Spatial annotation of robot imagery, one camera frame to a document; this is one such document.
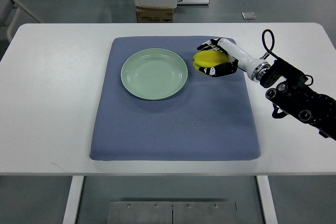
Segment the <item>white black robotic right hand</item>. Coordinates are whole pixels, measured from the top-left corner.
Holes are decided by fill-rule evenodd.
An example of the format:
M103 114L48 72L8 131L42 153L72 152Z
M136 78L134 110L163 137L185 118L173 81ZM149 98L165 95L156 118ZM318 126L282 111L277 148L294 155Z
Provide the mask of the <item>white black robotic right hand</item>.
M235 73L238 69L247 73L252 81L259 81L270 68L270 64L263 58L256 59L239 48L226 38L210 39L197 48L199 51L216 50L229 56L230 62L221 63L210 68L200 68L202 72L211 77L222 77Z

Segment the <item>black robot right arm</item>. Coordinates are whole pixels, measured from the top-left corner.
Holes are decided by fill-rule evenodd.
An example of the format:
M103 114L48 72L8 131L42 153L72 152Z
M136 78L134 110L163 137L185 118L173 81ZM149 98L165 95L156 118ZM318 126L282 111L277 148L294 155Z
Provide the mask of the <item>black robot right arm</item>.
M273 103L272 117L282 119L291 115L302 123L319 130L325 138L335 139L335 99L313 91L306 82L313 77L304 74L272 51L275 38L270 29L262 32L265 57L275 58L270 68L258 78L260 85L268 88L265 96Z

